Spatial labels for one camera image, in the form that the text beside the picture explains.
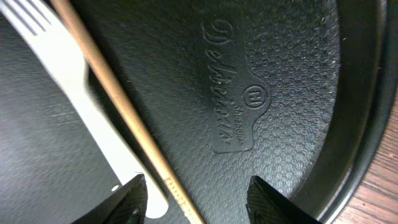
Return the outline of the white plastic fork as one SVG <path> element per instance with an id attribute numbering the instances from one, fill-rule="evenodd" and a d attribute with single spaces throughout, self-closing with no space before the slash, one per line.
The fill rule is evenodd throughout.
<path id="1" fill-rule="evenodd" d="M 83 53 L 54 11 L 43 1 L 1 0 L 1 13 L 73 105 L 121 185 L 144 174 L 146 216 L 165 215 L 169 203 L 164 193 L 96 102 L 88 86 Z"/>

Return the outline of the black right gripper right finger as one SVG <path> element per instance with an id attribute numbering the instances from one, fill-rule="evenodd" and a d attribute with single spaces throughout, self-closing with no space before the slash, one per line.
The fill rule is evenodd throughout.
<path id="1" fill-rule="evenodd" d="M 250 224 L 320 224 L 259 176 L 252 176 L 246 209 Z"/>

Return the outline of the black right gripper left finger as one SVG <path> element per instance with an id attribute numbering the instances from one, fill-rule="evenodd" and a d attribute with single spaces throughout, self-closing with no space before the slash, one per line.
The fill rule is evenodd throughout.
<path id="1" fill-rule="evenodd" d="M 144 224 L 147 201 L 146 180 L 139 174 L 72 224 Z"/>

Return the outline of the wooden chopstick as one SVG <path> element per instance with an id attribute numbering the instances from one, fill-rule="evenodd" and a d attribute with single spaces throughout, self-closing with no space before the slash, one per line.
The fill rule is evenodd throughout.
<path id="1" fill-rule="evenodd" d="M 151 133 L 146 128 L 141 117 L 131 103 L 126 92 L 108 62 L 103 57 L 96 42 L 88 32 L 84 23 L 67 0 L 51 0 L 52 5 L 63 19 L 67 29 L 81 48 L 90 67 L 101 83 L 105 92 L 113 102 L 118 113 L 127 124 L 130 132 L 134 135 L 142 150 L 156 169 L 158 175 L 167 186 L 170 193 L 182 209 L 190 223 L 204 224 L 205 220 L 194 206 L 189 195 L 165 159 Z"/>

